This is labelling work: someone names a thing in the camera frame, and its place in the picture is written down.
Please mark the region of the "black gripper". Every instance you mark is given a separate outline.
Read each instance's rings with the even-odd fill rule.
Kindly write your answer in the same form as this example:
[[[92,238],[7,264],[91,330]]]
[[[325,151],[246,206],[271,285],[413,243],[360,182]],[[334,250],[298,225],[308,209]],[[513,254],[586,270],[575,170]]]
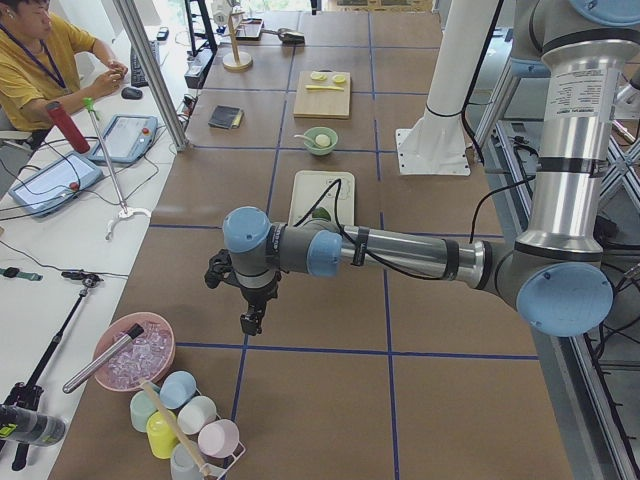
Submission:
[[[248,303],[248,310],[240,315],[242,332],[246,335],[260,335],[262,320],[270,300],[278,297],[279,271],[266,268],[257,274],[242,273],[240,263],[234,262],[226,249],[221,249],[211,257],[204,274],[205,284],[215,289],[220,283],[236,287]]]

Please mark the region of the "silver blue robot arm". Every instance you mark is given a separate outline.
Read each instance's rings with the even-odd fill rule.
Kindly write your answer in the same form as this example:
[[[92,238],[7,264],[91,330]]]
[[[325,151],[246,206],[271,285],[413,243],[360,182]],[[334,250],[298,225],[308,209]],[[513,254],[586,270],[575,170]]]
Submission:
[[[574,337],[600,325],[614,303],[593,231],[621,70],[639,50],[635,1],[521,1],[512,56],[550,74],[531,213],[510,244],[344,226],[304,215],[274,223],[240,207],[223,223],[224,246],[205,273],[210,288],[237,287],[242,330],[259,334],[283,273],[330,277],[341,262],[379,265],[428,281],[460,281],[514,308],[531,327]]]

